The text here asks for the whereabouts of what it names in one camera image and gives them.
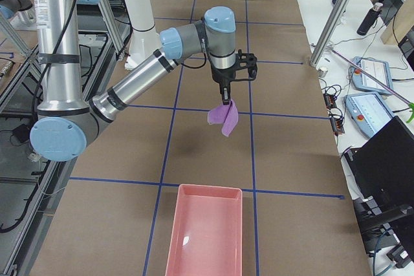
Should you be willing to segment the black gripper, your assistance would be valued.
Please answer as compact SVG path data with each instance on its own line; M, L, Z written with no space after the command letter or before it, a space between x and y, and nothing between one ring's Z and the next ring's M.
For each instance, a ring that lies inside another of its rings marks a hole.
M227 69L218 69L211 65L212 78L219 84L223 105L230 104L231 82L236 80L237 65Z

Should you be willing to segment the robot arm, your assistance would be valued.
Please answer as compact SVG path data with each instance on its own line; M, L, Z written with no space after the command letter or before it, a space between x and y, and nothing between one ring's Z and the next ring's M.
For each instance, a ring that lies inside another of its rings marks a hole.
M235 112L231 84L241 69L241 53L235 47L231 8L215 6L200 20L156 32L150 0L138 0L144 8L131 15L145 21L144 48L138 64L118 83L108 86L117 61L114 41L108 37L109 51L100 52L90 66L85 64L78 1L34 0L41 74L32 98L34 121L29 141L37 154L53 162L78 157L119 112L198 53L204 54L204 63L219 85L222 105Z
M1 0L1 14L5 19L11 19L18 12L33 9L31 0Z

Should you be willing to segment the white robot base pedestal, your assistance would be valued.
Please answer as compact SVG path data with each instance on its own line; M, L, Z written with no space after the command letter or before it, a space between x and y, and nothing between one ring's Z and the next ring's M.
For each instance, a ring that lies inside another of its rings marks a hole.
M133 29L126 70L132 70L161 47L150 0L124 0Z

